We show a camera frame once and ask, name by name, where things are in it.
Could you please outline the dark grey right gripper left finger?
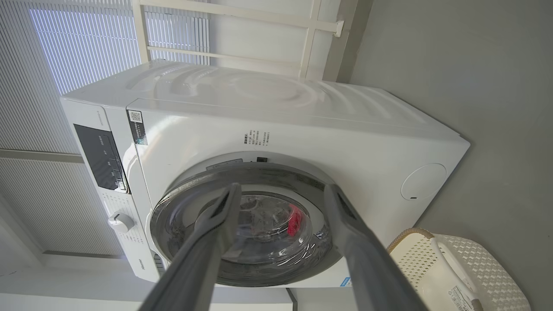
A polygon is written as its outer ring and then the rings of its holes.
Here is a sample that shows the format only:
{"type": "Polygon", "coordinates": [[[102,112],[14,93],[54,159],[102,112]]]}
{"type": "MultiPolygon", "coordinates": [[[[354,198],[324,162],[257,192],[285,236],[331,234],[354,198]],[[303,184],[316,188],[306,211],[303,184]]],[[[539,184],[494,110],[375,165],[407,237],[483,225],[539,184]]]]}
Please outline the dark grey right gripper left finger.
{"type": "Polygon", "coordinates": [[[192,235],[140,306],[141,311],[207,311],[221,257],[238,227],[242,188],[231,183],[199,217],[192,235]]]}

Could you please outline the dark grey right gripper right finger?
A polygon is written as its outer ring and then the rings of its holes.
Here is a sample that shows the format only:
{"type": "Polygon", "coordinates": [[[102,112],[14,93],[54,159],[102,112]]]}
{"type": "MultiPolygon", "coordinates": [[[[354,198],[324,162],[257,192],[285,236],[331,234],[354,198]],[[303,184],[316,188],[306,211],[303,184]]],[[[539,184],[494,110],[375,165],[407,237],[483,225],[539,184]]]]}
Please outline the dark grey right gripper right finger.
{"type": "Polygon", "coordinates": [[[324,187],[334,247],[344,256],[359,311],[426,311],[413,286],[336,184],[324,187]]]}

